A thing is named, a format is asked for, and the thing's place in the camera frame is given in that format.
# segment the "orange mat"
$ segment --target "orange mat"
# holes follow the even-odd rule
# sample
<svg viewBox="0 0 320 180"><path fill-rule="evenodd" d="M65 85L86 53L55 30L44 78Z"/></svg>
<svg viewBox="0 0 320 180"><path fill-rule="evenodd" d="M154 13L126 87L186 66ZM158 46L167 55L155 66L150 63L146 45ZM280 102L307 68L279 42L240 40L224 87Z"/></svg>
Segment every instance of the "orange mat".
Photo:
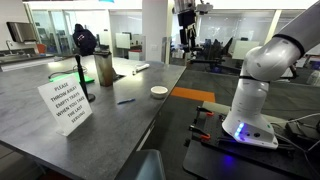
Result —
<svg viewBox="0 0 320 180"><path fill-rule="evenodd" d="M181 87L173 88L171 96L177 96L198 101L216 102L214 93L207 91L199 91L194 89L187 89Z"/></svg>

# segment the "black jacket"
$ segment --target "black jacket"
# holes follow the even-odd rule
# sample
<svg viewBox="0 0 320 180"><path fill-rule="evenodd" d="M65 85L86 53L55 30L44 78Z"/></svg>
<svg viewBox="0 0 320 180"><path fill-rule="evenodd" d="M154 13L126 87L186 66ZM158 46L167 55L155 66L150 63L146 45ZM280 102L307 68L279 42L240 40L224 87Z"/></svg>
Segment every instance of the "black jacket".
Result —
<svg viewBox="0 0 320 180"><path fill-rule="evenodd" d="M82 56L93 54L97 41L89 30L84 29L80 24L76 24L72 37L76 46L80 48Z"/></svg>

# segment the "workbench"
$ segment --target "workbench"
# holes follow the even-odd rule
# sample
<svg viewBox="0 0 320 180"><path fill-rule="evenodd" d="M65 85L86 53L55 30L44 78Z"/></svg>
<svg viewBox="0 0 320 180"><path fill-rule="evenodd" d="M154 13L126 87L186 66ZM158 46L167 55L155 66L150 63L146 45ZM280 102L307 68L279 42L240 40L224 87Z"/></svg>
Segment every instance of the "workbench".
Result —
<svg viewBox="0 0 320 180"><path fill-rule="evenodd" d="M136 65L150 67L135 76ZM171 92L185 68L159 62L114 59L118 74L126 77L113 86L99 85L93 56L82 59L88 84L96 96L93 114L72 134L57 133L59 126L37 87L54 72L67 71L74 59L0 73L0 143L72 179L114 179L138 148L164 103L150 96L150 88L165 86ZM117 105L135 98L136 101Z"/></svg>

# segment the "blue light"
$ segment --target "blue light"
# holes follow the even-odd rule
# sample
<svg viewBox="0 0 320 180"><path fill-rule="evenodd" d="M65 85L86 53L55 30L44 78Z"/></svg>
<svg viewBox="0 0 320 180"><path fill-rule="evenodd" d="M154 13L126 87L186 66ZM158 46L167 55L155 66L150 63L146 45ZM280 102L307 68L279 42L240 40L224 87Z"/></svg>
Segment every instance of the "blue light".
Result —
<svg viewBox="0 0 320 180"><path fill-rule="evenodd" d="M240 132L242 131L243 127L244 127L244 123L239 124L239 127L238 127L236 133L234 134L234 136L238 137Z"/></svg>
<svg viewBox="0 0 320 180"><path fill-rule="evenodd" d="M99 0L100 2L112 2L114 3L114 0Z"/></svg>

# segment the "white sign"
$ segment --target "white sign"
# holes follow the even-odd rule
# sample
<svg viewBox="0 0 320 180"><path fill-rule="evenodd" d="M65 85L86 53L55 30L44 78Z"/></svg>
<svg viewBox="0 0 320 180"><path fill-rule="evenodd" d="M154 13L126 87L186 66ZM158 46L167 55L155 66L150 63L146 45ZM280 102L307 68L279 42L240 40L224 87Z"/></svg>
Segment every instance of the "white sign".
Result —
<svg viewBox="0 0 320 180"><path fill-rule="evenodd" d="M39 93L62 128L58 132L68 136L83 123L92 110L74 76L38 87Z"/></svg>

